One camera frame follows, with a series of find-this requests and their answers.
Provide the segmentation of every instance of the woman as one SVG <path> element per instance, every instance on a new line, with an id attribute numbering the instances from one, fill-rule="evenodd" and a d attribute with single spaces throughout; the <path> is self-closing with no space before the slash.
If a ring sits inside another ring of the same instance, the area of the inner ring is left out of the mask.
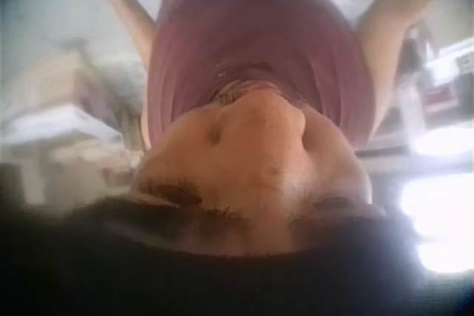
<path id="1" fill-rule="evenodd" d="M 404 31 L 429 0 L 375 0 L 354 33 L 330 0 L 109 0 L 148 72 L 134 201 L 242 222 L 217 255 L 305 248 L 295 221 L 379 218 L 355 151 L 390 100 Z"/>

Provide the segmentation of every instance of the dark hair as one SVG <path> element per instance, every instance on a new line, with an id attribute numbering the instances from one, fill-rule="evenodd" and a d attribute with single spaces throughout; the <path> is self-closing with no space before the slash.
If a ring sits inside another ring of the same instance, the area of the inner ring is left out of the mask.
<path id="1" fill-rule="evenodd" d="M 418 310 L 413 305 L 426 275 L 392 221 L 351 221 L 333 230 L 332 243 L 317 249 L 254 258 L 172 252 L 106 228 L 120 221 L 174 238 L 190 218 L 201 217 L 106 201 L 61 222 L 10 228 L 0 270 L 12 310 L 68 315 L 410 315 Z"/>

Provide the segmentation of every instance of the person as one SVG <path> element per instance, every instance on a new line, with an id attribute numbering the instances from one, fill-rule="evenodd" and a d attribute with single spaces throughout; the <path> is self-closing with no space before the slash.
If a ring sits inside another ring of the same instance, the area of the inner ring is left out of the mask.
<path id="1" fill-rule="evenodd" d="M 303 249 L 293 221 L 380 218 L 355 151 L 390 101 L 404 31 L 429 0 L 375 0 L 354 33 L 330 0 L 108 0 L 148 72 L 135 202 L 248 228 L 217 255 Z"/>
<path id="2" fill-rule="evenodd" d="M 329 0 L 163 0 L 156 23 L 110 0 L 148 71 L 148 151 L 123 198 L 60 221 L 0 209 L 4 309 L 439 312 L 411 227 L 370 204 L 354 153 L 428 1 L 375 0 L 353 33 Z"/>

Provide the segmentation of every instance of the eye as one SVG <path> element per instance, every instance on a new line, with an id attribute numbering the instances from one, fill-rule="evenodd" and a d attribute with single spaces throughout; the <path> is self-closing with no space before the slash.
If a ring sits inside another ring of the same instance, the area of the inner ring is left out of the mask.
<path id="1" fill-rule="evenodd" d="M 354 206 L 354 200 L 337 196 L 317 201 L 313 204 L 313 206 L 315 209 L 320 211 L 327 211 L 332 209 L 349 209 Z"/>

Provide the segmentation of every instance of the mouth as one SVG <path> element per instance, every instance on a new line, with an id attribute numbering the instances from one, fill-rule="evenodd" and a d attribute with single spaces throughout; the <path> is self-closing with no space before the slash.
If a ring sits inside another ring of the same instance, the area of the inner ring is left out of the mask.
<path id="1" fill-rule="evenodd" d="M 275 93 L 276 95 L 279 95 L 282 98 L 286 99 L 288 102 L 290 102 L 290 104 L 294 106 L 298 106 L 298 104 L 300 104 L 299 100 L 291 98 L 275 84 L 270 83 L 268 81 L 257 80 L 237 81 L 230 83 L 221 91 L 219 91 L 219 93 L 215 96 L 212 102 L 222 105 L 230 105 L 239 100 L 245 94 L 254 90 L 269 90 Z"/>

